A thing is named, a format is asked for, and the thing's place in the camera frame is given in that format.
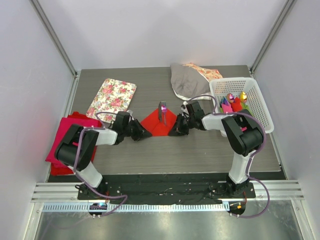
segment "floor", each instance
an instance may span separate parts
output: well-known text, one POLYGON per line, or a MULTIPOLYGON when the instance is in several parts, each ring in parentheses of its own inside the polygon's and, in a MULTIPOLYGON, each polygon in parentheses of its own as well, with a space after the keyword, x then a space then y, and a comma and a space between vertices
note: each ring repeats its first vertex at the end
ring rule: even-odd
MULTIPOLYGON (((248 201, 244 215, 257 214, 265 205, 265 201, 248 201)), ((303 239, 291 201, 284 200, 271 201, 268 211, 253 219, 237 219, 225 211, 124 212, 74 225, 88 216, 87 212, 43 212, 35 239, 303 239)))
MULTIPOLYGON (((218 69, 223 77, 250 77, 248 67, 209 66, 218 69)), ((171 88, 169 67, 84 69, 81 71, 72 111, 85 114, 106 78, 137 85, 129 105, 133 116, 142 121, 154 111, 160 101, 178 114, 182 100, 171 88)), ((202 100, 205 112, 211 111, 211 101, 202 100)), ((228 139, 219 131, 192 129, 183 137, 151 137, 139 142, 126 138, 119 145, 101 145, 97 148, 94 166, 102 174, 156 174, 156 173, 227 173, 232 165, 233 150, 228 139)), ((280 171, 270 139, 265 148, 254 157, 253 172, 280 171)))

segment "wall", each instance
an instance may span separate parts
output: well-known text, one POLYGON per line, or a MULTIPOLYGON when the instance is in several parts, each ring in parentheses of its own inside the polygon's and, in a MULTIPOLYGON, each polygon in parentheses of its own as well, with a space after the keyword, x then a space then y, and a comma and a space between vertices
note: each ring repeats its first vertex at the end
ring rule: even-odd
POLYGON ((0 36, 0 233, 20 240, 73 78, 29 1, 1 1, 0 36))
POLYGON ((74 67, 248 65, 286 0, 41 0, 74 67))
POLYGON ((320 230, 320 2, 298 0, 256 78, 274 123, 284 169, 298 179, 320 230))

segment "red cloth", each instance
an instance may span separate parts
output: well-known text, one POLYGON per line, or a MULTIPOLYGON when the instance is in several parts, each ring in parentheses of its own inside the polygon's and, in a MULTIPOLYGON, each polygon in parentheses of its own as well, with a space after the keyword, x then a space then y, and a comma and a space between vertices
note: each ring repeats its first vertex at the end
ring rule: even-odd
POLYGON ((158 109, 156 109, 141 121, 141 125, 150 133, 152 133, 153 137, 168 136, 168 133, 177 120, 177 116, 172 111, 167 109, 165 120, 166 125, 164 124, 164 114, 162 114, 162 122, 160 122, 158 119, 158 109))
POLYGON ((231 107, 232 107, 232 110, 234 112, 239 112, 243 109, 242 105, 241 105, 241 100, 240 98, 236 97, 234 99, 234 102, 231 102, 231 107))
MULTIPOLYGON (((65 136, 66 132, 68 131, 69 127, 72 124, 79 124, 84 127, 100 127, 101 123, 98 120, 91 119, 86 117, 83 114, 80 114, 79 112, 74 112, 72 115, 69 115, 68 118, 63 117, 60 121, 59 128, 57 130, 54 143, 52 145, 52 148, 45 159, 47 162, 51 163, 51 174, 56 176, 56 175, 67 175, 67 174, 72 174, 72 170, 68 168, 66 165, 61 163, 59 160, 57 160, 54 156, 56 148, 58 147, 59 143, 65 136)), ((94 156, 95 156, 96 148, 94 149, 92 159, 93 161, 94 156)))

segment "laundry basket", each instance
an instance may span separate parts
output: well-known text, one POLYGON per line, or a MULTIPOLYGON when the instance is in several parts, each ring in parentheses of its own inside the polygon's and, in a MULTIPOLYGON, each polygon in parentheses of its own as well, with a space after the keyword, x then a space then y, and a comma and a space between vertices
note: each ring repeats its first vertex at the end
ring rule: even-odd
MULTIPOLYGON (((242 91, 245 92, 247 96, 246 104, 250 107, 253 116, 263 125, 267 134, 273 132, 274 123, 255 79, 251 77, 220 78, 212 80, 209 85, 211 94, 216 98, 218 104, 227 94, 239 97, 242 91)), ((220 113, 219 106, 215 109, 215 112, 220 113)))

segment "gray cloth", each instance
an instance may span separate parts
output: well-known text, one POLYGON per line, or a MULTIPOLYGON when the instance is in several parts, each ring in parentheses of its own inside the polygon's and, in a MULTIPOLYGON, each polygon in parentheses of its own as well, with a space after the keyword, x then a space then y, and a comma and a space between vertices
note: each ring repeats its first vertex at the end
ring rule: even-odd
POLYGON ((171 85, 183 97, 192 98, 210 92, 209 82, 194 68, 177 63, 171 67, 171 85))

